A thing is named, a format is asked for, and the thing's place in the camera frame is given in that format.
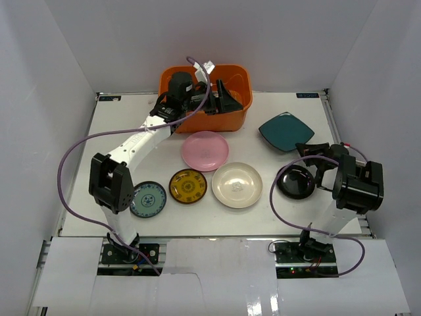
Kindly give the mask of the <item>black round plate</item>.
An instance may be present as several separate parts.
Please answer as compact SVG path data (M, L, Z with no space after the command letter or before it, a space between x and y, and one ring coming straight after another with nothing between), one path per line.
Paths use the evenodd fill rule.
M292 165L277 180L277 188L290 199L302 200L310 197L316 188L310 171L300 165Z

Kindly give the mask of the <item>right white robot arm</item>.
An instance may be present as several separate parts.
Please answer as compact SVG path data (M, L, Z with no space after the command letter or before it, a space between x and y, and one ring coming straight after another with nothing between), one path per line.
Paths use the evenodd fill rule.
M296 144L305 165L316 167L315 184L322 187L324 173L336 170L330 206L304 230L297 246L298 257L307 263L332 248L332 238L358 215L377 210L384 199L383 166L374 161L360 163L343 144Z

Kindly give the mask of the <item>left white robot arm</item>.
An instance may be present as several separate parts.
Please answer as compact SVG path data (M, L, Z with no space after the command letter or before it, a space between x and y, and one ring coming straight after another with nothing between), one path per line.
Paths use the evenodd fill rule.
M155 106L137 134L130 136L108 154L97 153L90 166L88 192L103 210L109 234L117 245L116 254L123 262L131 263L139 255L134 243L138 234L130 222L128 208L134 199L131 172L163 140L181 125L187 114L202 110L207 115L240 111L243 105L216 81L213 92L208 78L195 84L188 72L176 72L168 89L159 95Z

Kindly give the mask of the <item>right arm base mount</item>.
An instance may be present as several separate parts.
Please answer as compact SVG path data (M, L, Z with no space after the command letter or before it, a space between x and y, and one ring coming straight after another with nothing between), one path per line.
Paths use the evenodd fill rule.
M274 240L268 251L274 255L277 279L335 278L339 274L331 244L322 252L304 248L299 242Z

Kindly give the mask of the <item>cream round plate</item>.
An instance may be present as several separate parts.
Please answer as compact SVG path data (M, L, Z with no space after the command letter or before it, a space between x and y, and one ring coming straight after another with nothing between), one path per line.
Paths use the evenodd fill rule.
M251 165L234 162L215 171L211 187L220 203L232 209L244 209L260 199L263 183L260 174Z

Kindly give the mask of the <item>teal square plate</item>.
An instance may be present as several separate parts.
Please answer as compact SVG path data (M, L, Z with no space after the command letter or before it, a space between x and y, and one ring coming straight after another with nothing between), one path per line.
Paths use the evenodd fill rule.
M266 121L259 132L272 147L284 152L296 150L296 144L305 144L314 136L308 125L289 112Z

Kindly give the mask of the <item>pink round plate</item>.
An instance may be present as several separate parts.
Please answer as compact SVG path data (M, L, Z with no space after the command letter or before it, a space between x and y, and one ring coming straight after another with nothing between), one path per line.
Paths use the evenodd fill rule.
M215 171L229 156L226 139L216 132L201 131L190 135L182 144L181 155L184 162L200 172Z

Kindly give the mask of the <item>yellow patterned round plate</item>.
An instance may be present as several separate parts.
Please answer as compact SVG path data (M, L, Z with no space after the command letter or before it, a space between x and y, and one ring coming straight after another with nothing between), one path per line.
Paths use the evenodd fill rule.
M204 174L195 169L183 169L176 172L168 184L172 198L184 205L197 203L203 199L207 188Z

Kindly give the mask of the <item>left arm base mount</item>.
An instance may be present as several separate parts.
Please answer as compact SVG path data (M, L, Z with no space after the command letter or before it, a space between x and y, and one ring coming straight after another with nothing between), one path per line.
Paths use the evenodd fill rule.
M155 265L159 262L159 244L140 244L139 251L147 256L152 264ZM131 250L128 250L126 253L115 248L111 244L105 244L103 246L100 263L103 265L146 264L146 260L138 253L132 252Z

